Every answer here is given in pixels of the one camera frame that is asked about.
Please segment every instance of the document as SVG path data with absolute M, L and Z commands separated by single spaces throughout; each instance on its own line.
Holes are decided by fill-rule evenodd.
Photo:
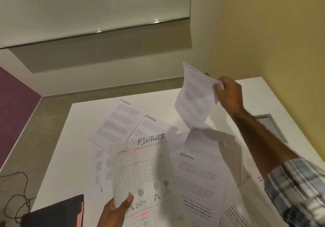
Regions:
M 242 184 L 240 193 L 240 200 L 221 215 L 219 227 L 288 226 L 254 180 L 249 179 Z
M 223 210 L 240 197 L 238 187 L 241 183 L 242 155 L 234 136 L 196 127 L 189 132 L 184 152 L 215 163 L 213 173 L 223 178 L 226 184 Z
M 212 108 L 219 101 L 213 92 L 213 85 L 217 83 L 223 88 L 223 83 L 185 62 L 183 66 L 184 83 L 176 99 L 175 108 L 190 128 L 203 126 Z
M 136 129 L 133 131 L 129 140 L 149 137 L 155 134 L 176 134 L 177 130 L 177 127 L 146 114 Z
M 121 98 L 115 110 L 89 140 L 107 152 L 110 145 L 127 141 L 148 109 Z
M 166 135 L 166 144 L 172 166 L 174 166 L 176 159 L 183 155 L 184 143 L 188 135 L 189 131 L 175 135 Z
M 243 150 L 242 183 L 252 178 L 254 182 L 258 185 L 258 187 L 264 190 L 264 180 L 262 178 L 262 175 L 258 171 L 258 168 L 254 162 L 253 157 L 251 156 L 247 148 L 243 147 L 242 150 Z
M 112 192 L 110 154 L 97 145 L 92 145 L 92 176 L 89 185 L 90 195 Z
M 216 175 L 217 164 L 181 151 L 174 164 L 179 192 L 193 227 L 218 224 L 224 192 L 224 179 Z
M 176 188 L 164 134 L 112 145 L 111 162 L 115 204 L 134 196 L 125 226 L 191 225 Z

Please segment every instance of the left hand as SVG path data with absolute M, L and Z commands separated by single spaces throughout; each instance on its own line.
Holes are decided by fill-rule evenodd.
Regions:
M 133 199 L 133 195 L 128 196 L 118 208 L 115 207 L 114 198 L 108 201 L 100 215 L 97 227 L 121 227 L 124 221 L 124 215 L 131 206 Z

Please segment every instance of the table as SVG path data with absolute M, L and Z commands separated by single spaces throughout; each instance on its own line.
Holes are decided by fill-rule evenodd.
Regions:
M 284 109 L 262 77 L 237 81 L 242 85 L 245 108 L 253 115 L 271 114 L 278 127 L 288 140 L 289 146 L 319 167 L 325 164 L 300 131 L 293 119 Z M 188 130 L 174 108 L 180 89 L 143 93 L 123 97 L 148 107 L 148 113 L 176 127 L 178 133 Z M 91 178 L 91 145 L 87 138 L 95 133 L 112 112 L 118 98 L 75 103 L 72 105 L 67 121 L 48 166 L 42 186 L 32 210 L 84 194 L 84 227 L 97 225 L 104 205 L 113 197 L 112 192 L 90 197 L 88 193 Z M 218 103 L 206 124 L 236 137 L 245 146 L 238 128 Z

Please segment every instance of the right hand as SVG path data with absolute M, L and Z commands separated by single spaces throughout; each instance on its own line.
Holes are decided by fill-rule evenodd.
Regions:
M 214 84 L 214 93 L 218 96 L 222 107 L 233 117 L 244 110 L 242 86 L 227 76 L 222 76 L 218 80 L 222 81 L 224 89 L 220 85 Z
M 124 215 L 131 206 L 133 199 L 134 196 L 129 195 L 118 208 L 115 207 L 114 198 L 108 201 L 104 206 L 97 227 L 121 227 L 124 221 Z

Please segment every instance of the cord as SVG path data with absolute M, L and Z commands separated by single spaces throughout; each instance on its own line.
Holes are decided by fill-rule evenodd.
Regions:
M 26 188 L 27 188 L 27 184 L 28 184 L 28 176 L 26 175 L 25 172 L 23 172 L 23 171 L 19 171 L 19 172 L 16 172 L 16 173 L 10 174 L 10 175 L 0 176 L 0 178 L 2 178 L 2 177 L 7 177 L 7 176 L 13 176 L 13 175 L 16 175 L 16 174 L 19 174 L 19 173 L 22 173 L 22 174 L 24 174 L 24 175 L 26 176 L 26 184 L 25 184 L 24 192 L 23 192 L 23 194 L 18 193 L 18 194 L 15 194 L 14 196 L 12 196 L 12 197 L 10 198 L 10 200 L 7 202 L 5 208 L 3 209 L 3 215 L 5 215 L 5 216 L 6 216 L 7 218 L 9 218 L 9 219 L 14 219 L 15 222 L 16 222 L 17 224 L 20 224 L 20 222 L 18 221 L 18 219 L 21 219 L 21 218 L 22 218 L 22 216 L 20 216 L 20 217 L 17 216 L 18 213 L 19 213 L 19 211 L 20 211 L 20 209 L 22 209 L 22 207 L 23 207 L 24 205 L 27 205 L 28 213 L 30 213 L 30 210 L 31 210 L 31 209 L 30 209 L 30 201 L 33 200 L 33 199 L 36 199 L 36 197 L 30 198 L 30 199 L 26 197 Z M 22 205 L 20 206 L 20 208 L 17 210 L 17 212 L 16 212 L 16 214 L 15 214 L 14 217 L 10 217 L 9 215 L 7 215 L 7 213 L 6 213 L 6 209 L 7 209 L 8 204 L 10 203 L 10 201 L 11 201 L 14 197 L 16 197 L 16 196 L 21 196 L 21 197 L 23 197 L 23 198 L 25 199 L 25 203 L 22 204 Z

